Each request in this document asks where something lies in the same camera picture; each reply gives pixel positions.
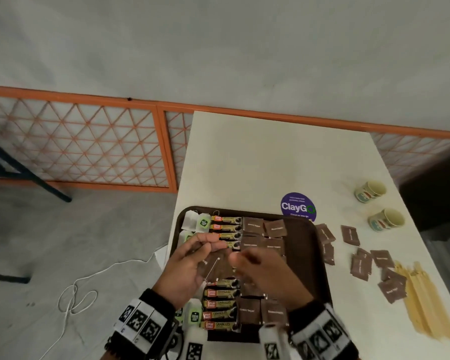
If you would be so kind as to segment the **black right wristband with markers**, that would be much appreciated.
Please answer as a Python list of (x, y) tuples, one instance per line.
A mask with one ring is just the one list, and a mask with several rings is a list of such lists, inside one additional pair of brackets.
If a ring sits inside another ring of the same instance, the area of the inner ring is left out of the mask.
[(288, 313), (290, 339), (301, 360), (360, 360), (359, 350), (329, 303), (312, 300)]

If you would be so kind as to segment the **dark metal chair frame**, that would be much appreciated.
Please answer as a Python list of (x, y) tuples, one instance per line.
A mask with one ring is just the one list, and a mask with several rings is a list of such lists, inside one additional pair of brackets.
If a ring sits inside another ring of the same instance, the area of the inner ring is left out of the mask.
[(70, 203), (72, 201), (71, 197), (42, 180), (39, 176), (21, 164), (18, 160), (14, 159), (1, 147), (0, 180), (30, 181), (66, 203)]

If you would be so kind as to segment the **brown plastic tray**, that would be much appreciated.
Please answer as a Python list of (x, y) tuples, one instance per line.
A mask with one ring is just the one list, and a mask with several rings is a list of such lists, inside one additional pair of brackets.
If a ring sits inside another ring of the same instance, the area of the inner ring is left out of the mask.
[[(325, 303), (331, 304), (331, 294), (326, 275), (322, 251), (320, 248), (318, 233), (315, 225), (306, 218), (283, 216), (271, 213), (239, 211), (231, 209), (218, 209), (212, 207), (191, 206), (184, 209), (176, 219), (172, 251), (179, 245), (179, 234), (186, 211), (196, 211), (199, 214), (207, 213), (213, 215), (216, 211), (223, 217), (248, 217), (265, 220), (265, 231), (272, 237), (282, 237), (284, 240), (284, 251), (286, 263), (294, 274), (300, 279), (312, 296)], [(203, 290), (198, 291), (198, 299), (202, 302)], [(208, 341), (225, 343), (259, 343), (259, 329), (264, 325), (259, 307), (259, 301), (238, 297), (238, 332), (208, 331)], [(285, 331), (288, 326), (280, 323)]]

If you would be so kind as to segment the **pile of wooden stir sticks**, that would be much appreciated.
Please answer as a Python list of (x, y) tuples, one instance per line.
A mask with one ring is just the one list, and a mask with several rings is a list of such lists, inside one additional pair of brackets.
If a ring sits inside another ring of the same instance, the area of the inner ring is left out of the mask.
[(450, 316), (428, 273), (418, 261), (413, 267), (394, 263), (395, 271), (406, 278), (403, 301), (415, 331), (438, 341), (450, 340)]

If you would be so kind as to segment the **single brown sugar sachet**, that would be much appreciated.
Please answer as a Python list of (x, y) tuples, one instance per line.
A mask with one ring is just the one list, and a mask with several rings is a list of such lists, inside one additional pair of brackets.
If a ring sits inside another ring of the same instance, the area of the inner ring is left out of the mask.
[(236, 278), (228, 259), (222, 254), (212, 253), (198, 264), (198, 275), (207, 283)]

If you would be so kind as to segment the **group of brown sugar packets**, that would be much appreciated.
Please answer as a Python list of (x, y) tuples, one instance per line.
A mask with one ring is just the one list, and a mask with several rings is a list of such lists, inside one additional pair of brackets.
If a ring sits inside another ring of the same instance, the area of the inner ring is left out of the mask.
[[(316, 226), (318, 242), (325, 264), (334, 266), (336, 236), (325, 223)], [(354, 246), (356, 252), (351, 255), (350, 274), (357, 279), (368, 281), (372, 274), (372, 265), (381, 270), (378, 287), (386, 300), (393, 304), (405, 299), (407, 295), (407, 277), (395, 271), (395, 263), (387, 250), (365, 250), (360, 245), (360, 238), (355, 227), (341, 225), (341, 235), (344, 243)]]
[[(244, 217), (241, 221), (242, 238), (240, 250), (249, 248), (266, 248), (276, 252), (284, 261), (285, 241), (282, 237), (269, 237), (265, 231), (265, 220), (261, 218)], [(275, 299), (263, 293), (249, 279), (240, 282), (240, 295), (242, 298), (259, 301), (262, 316), (261, 323), (280, 323), (288, 327), (286, 310)]]

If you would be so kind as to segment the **patterned paper cup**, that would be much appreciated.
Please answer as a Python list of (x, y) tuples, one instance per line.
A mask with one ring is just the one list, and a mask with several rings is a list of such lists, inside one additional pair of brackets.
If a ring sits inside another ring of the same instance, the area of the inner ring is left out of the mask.
[(367, 223), (375, 232), (382, 232), (403, 227), (405, 217), (396, 209), (384, 208), (380, 212), (369, 216)]
[(354, 196), (359, 202), (366, 204), (386, 193), (387, 187), (381, 181), (369, 180), (355, 189)]

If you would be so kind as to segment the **black wristband with markers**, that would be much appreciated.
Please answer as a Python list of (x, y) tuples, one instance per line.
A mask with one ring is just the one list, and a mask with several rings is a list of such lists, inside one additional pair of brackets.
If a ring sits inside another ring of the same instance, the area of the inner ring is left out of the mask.
[(161, 360), (178, 328), (173, 305), (149, 288), (121, 313), (104, 348), (118, 360)]
[(329, 303), (312, 300), (288, 313), (290, 339), (301, 360), (360, 360), (359, 350)]

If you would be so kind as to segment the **round purple sticker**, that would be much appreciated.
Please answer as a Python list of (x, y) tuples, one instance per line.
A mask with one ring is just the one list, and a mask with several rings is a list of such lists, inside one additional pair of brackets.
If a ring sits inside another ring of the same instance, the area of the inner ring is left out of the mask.
[(317, 218), (317, 209), (313, 201), (299, 192), (286, 193), (280, 203), (283, 216), (306, 218), (314, 222)]

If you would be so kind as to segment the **black left wristband with markers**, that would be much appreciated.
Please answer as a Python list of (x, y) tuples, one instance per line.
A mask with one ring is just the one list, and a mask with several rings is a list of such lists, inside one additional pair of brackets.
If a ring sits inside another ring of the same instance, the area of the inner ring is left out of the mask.
[(149, 288), (121, 313), (104, 348), (118, 360), (161, 360), (178, 328), (173, 305)]

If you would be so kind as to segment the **person's right hand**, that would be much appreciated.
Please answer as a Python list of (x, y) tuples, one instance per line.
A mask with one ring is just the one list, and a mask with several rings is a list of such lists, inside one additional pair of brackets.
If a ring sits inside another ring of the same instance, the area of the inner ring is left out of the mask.
[(259, 283), (263, 293), (277, 300), (288, 311), (304, 307), (313, 296), (286, 262), (273, 250), (264, 248), (264, 271)]

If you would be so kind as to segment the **orange lattice fence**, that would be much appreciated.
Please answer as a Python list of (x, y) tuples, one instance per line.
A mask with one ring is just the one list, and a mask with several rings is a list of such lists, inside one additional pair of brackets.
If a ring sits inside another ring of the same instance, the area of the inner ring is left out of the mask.
[(450, 131), (0, 86), (0, 147), (65, 188), (177, 193), (195, 112), (370, 133), (396, 182), (450, 153)]

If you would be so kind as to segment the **person's left hand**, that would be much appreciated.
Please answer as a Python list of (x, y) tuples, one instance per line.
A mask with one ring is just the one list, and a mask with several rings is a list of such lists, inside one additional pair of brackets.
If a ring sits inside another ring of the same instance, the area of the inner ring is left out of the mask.
[(190, 239), (171, 255), (157, 282), (151, 288), (167, 300), (174, 310), (182, 308), (197, 292), (204, 279), (198, 264), (207, 257), (190, 257)]

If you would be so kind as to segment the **row of coffee stick packets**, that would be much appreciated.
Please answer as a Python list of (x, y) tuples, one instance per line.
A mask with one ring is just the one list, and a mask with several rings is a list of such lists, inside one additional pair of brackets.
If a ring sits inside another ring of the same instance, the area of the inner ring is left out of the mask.
[[(226, 241), (232, 252), (238, 252), (242, 238), (241, 221), (241, 217), (220, 216), (216, 211), (211, 215), (210, 232)], [(211, 283), (204, 281), (200, 327), (208, 331), (239, 332), (239, 296), (240, 281), (236, 277)]]

